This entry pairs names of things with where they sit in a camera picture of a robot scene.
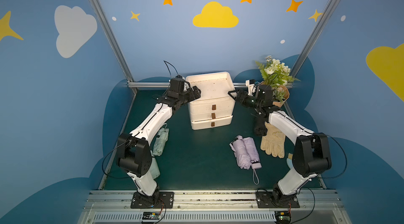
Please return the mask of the white three-drawer cabinet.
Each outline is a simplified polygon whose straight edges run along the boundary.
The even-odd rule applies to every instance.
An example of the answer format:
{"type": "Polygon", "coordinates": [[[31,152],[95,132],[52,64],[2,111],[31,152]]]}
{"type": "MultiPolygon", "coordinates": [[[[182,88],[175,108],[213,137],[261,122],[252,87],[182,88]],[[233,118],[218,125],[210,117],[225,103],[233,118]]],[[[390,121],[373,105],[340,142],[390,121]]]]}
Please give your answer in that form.
{"type": "Polygon", "coordinates": [[[191,75],[186,81],[201,90],[201,97],[188,104],[193,130],[231,124],[235,101],[228,93],[235,87],[228,72],[191,75]]]}

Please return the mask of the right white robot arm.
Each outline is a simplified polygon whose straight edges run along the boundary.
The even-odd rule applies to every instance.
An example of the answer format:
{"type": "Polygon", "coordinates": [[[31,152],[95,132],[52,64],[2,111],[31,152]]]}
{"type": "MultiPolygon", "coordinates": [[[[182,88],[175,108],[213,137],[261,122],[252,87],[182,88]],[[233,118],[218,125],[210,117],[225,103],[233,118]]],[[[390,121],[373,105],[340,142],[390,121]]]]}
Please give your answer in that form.
{"type": "Polygon", "coordinates": [[[247,83],[248,91],[231,90],[228,95],[237,103],[257,112],[256,129],[264,132],[265,123],[275,126],[294,144],[292,167],[274,185],[270,200],[276,208],[297,208],[297,194],[311,179],[332,167],[328,137],[315,133],[294,121],[273,104],[272,90],[247,83]]]}

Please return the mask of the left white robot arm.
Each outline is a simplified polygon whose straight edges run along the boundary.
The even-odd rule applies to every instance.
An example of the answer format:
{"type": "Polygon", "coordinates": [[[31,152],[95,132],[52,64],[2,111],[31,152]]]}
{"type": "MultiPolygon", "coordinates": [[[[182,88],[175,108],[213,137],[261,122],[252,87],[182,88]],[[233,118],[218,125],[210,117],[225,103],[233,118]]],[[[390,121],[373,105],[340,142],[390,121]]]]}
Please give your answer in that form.
{"type": "Polygon", "coordinates": [[[149,171],[152,140],[181,106],[199,99],[201,93],[197,86],[192,86],[182,76],[172,78],[146,119],[130,133],[122,133],[118,137],[116,163],[136,185],[134,199],[141,207],[153,208],[161,202],[159,186],[149,171]]]}

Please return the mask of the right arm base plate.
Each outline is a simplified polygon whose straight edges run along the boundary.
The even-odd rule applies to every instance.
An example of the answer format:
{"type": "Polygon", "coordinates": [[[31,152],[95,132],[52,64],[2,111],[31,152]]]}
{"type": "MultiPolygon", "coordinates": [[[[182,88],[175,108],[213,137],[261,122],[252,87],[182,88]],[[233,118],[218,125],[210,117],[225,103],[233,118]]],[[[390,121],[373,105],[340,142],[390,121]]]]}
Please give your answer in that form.
{"type": "Polygon", "coordinates": [[[300,208],[296,194],[286,196],[278,191],[258,190],[255,195],[258,208],[300,208]]]}

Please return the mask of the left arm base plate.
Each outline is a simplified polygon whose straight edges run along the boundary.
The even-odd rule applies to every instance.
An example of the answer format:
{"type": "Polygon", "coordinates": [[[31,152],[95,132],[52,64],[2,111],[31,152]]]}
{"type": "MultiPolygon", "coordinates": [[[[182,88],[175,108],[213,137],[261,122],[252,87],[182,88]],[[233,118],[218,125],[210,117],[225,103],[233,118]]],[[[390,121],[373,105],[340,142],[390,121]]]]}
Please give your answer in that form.
{"type": "Polygon", "coordinates": [[[156,191],[152,196],[146,196],[139,192],[133,194],[130,204],[131,209],[172,209],[174,203],[174,192],[156,191]]]}

